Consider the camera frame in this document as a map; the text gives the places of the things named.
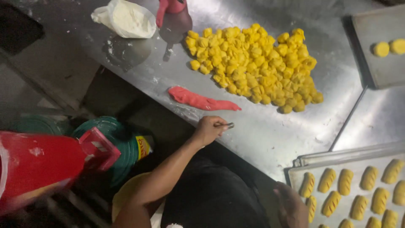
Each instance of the yellow label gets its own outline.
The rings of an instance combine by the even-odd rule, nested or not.
[[[151,146],[144,136],[136,136],[136,142],[138,143],[138,161],[146,157],[152,152]]]

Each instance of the plastic bag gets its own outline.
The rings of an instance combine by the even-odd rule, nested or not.
[[[124,12],[128,12],[127,14],[122,12],[117,14],[120,17],[127,16],[126,20],[118,20],[117,16],[113,17],[114,11],[118,8],[119,10],[124,8]],[[130,11],[143,17],[134,18],[134,13],[129,13]],[[151,38],[156,31],[156,19],[149,10],[138,4],[124,0],[111,0],[107,6],[95,9],[91,17],[94,22],[104,24],[123,38]],[[130,29],[128,27],[129,23],[132,27],[137,24],[139,24],[139,26]]]

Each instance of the person's arm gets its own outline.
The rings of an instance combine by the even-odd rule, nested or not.
[[[308,207],[290,186],[277,182],[273,190],[279,201],[279,220],[282,228],[308,228]]]
[[[226,124],[227,122],[218,116],[204,116],[193,136],[145,177],[119,212],[113,227],[150,228],[146,206],[170,193],[194,154],[222,136],[228,129],[224,126]]]

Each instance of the pile of yellow dough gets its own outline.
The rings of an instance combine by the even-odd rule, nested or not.
[[[203,74],[214,71],[213,79],[229,93],[248,97],[253,103],[280,107],[282,113],[301,112],[309,103],[321,103],[322,93],[310,76],[317,61],[308,53],[304,31],[294,29],[275,39],[259,24],[238,27],[206,28],[202,37],[188,31],[188,49],[197,60],[193,70]]]

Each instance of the round yellow cookie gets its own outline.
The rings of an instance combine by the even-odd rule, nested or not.
[[[402,55],[405,53],[405,39],[396,39],[390,45],[390,50],[394,54]]]
[[[388,55],[390,52],[390,46],[388,45],[387,42],[379,42],[375,47],[374,47],[374,55],[378,57],[385,57]]]

